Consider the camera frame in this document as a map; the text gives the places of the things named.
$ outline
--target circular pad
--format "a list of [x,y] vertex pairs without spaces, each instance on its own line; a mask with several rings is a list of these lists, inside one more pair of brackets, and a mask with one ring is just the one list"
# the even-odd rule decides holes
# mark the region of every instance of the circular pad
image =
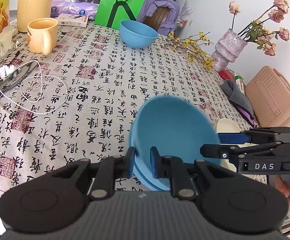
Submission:
[[210,222],[226,231],[260,234],[281,227],[288,205],[273,187],[248,178],[226,178],[211,184],[201,209]]
[[75,222],[87,203],[87,195],[80,193],[71,180],[37,178],[3,194],[0,217],[15,231],[50,233]]

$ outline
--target small box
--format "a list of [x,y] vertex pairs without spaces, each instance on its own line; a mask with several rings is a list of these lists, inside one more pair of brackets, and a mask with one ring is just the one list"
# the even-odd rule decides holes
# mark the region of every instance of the small box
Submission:
[[228,71],[228,70],[222,70],[218,73],[218,75],[223,79],[223,80],[226,80],[226,79],[231,79],[232,81],[235,81],[235,77],[234,75]]
[[57,20],[59,25],[86,27],[88,16],[62,13]]

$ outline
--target purple cloth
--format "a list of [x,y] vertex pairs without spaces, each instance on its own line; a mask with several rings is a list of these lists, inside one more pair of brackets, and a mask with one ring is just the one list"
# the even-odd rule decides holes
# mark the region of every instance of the purple cloth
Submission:
[[158,7],[168,7],[171,11],[165,22],[161,24],[157,32],[167,36],[176,28],[180,6],[173,0],[145,0],[136,21],[143,22],[147,16],[152,17]]
[[252,126],[255,127],[254,117],[250,115],[247,111],[239,106],[235,106],[238,112],[243,116],[243,118]]

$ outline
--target light blue plastic bowl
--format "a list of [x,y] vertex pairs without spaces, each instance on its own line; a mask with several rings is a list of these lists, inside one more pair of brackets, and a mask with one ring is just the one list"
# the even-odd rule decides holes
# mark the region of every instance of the light blue plastic bowl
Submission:
[[168,179],[153,178],[149,154],[152,146],[157,147],[161,156],[180,157],[185,163],[195,159],[221,163],[200,154],[203,144],[219,144],[219,138],[205,115],[182,98],[163,96],[147,100],[138,111],[129,137],[138,152],[134,174],[150,189],[170,188]]
[[136,49],[147,48],[158,38],[158,33],[153,28],[131,20],[121,21],[119,34],[127,46]]

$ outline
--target green shopping bag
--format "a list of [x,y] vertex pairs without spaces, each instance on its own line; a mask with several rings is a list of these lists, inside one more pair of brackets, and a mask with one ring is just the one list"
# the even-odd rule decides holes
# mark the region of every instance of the green shopping bag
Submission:
[[144,0],[101,0],[95,24],[119,29],[122,20],[136,20]]

